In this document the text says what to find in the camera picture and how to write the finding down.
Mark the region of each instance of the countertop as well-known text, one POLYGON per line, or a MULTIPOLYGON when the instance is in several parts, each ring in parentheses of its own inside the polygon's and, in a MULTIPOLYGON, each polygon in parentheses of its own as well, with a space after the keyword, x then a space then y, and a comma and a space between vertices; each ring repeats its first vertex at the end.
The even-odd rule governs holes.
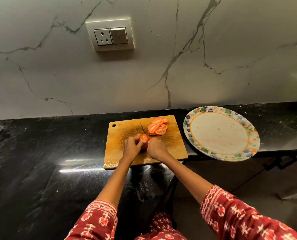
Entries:
MULTIPOLYGON (((257 157, 297 155, 297 102, 231 105, 257 129, 257 157)), ((0 239, 63 239, 93 201, 112 170, 103 169, 109 122, 174 115, 189 160, 212 160, 183 133, 190 109, 0 121, 0 239)), ((144 233, 170 189, 163 164, 129 170, 118 207, 116 239, 144 233)))

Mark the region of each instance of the red printed sleeve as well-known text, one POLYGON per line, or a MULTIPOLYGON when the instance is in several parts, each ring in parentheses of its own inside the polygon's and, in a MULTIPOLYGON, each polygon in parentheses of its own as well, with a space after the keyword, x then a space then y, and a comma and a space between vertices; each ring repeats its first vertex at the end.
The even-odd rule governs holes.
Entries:
POLYGON ((201 206, 206 223, 220 240, 297 240, 297 232, 262 216, 253 207, 214 185, 201 206))
POLYGON ((95 200, 74 224, 65 240, 113 240, 118 218, 109 202, 95 200))

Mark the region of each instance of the knife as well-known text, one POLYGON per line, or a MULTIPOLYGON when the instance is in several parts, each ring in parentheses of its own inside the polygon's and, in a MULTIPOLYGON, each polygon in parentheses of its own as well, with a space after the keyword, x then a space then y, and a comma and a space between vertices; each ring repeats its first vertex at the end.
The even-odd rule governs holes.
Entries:
POLYGON ((148 137, 148 140, 150 140, 150 139, 151 139, 151 137, 150 137, 150 136, 148 136, 148 134, 146 133, 145 129, 143 128, 143 126, 142 126, 141 122, 140 122, 140 125, 141 125, 141 127, 142 127, 142 130, 144 131, 144 134, 145 134, 145 135, 148 137))

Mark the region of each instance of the cutting board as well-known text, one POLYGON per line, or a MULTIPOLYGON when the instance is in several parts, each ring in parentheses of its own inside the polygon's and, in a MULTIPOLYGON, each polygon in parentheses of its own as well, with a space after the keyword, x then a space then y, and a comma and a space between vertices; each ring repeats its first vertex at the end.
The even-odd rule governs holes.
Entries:
MULTIPOLYGON (((167 133, 165 135, 158 136, 157 138, 159 138, 164 143, 169 153, 176 159, 180 160, 188 158, 187 151, 185 149, 184 142, 174 115, 163 117, 169 120, 167 123, 167 133)), ((148 133, 147 127, 155 118, 158 117, 111 122, 109 124, 108 137, 106 140, 103 165, 104 169, 116 168, 123 155, 125 139, 135 136, 138 133, 144 134, 141 124, 146 133, 148 133)), ((146 165, 158 162, 159 161, 149 157, 146 150, 141 150, 132 165, 146 165)))

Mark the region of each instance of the empty plate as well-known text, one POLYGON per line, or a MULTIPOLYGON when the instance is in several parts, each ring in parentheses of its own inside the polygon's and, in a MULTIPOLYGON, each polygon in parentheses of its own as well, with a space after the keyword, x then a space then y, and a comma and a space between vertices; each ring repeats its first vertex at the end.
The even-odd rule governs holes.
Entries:
POLYGON ((260 145, 254 126, 242 115, 222 107, 203 106, 192 110, 183 128, 196 149, 222 161, 249 159, 260 145))

